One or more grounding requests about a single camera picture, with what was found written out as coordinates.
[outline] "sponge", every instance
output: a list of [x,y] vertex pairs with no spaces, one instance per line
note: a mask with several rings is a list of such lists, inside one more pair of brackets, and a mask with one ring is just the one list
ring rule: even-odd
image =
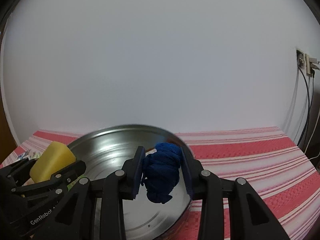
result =
[[63,143],[52,142],[30,170],[35,183],[49,180],[51,175],[74,163],[76,157]]

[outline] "striped tablecloth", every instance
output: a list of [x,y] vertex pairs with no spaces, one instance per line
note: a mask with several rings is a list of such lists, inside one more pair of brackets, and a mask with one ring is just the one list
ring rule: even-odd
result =
[[[203,167],[220,178],[246,178],[278,218],[292,240],[300,240],[320,214],[320,176],[303,152],[277,127],[177,134],[192,149]],[[80,134],[40,130],[23,142],[0,165],[24,156],[40,155],[51,141],[69,144]],[[201,201],[178,240],[197,239]],[[230,239],[228,201],[224,200],[225,239]]]

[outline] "wall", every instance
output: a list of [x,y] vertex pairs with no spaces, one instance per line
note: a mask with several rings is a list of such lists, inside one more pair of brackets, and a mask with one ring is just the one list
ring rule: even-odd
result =
[[320,58],[302,0],[21,0],[6,31],[5,103],[20,141],[123,123],[276,125],[294,139],[306,118],[296,47]]

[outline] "silver tray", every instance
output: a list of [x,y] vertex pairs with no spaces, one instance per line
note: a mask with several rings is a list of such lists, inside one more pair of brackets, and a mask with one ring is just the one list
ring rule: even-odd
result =
[[[90,180],[101,179],[121,169],[131,159],[138,146],[146,150],[159,142],[171,142],[179,146],[185,143],[174,134],[146,125],[122,125],[98,130],[82,136],[68,145],[78,160],[85,162],[85,176]],[[190,198],[186,192],[182,173],[180,181],[170,193],[166,204],[155,204],[147,199],[147,191],[140,186],[135,200],[123,201],[124,226],[127,240],[170,238],[180,228],[190,210]],[[101,199],[95,211],[94,239],[99,239]]]

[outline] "blue cloth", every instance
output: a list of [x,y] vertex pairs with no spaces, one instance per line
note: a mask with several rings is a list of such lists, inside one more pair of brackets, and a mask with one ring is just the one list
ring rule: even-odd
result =
[[172,199],[169,193],[179,182],[182,153],[180,147],[172,143],[158,143],[155,148],[157,152],[143,160],[141,185],[146,185],[151,202],[165,204]]

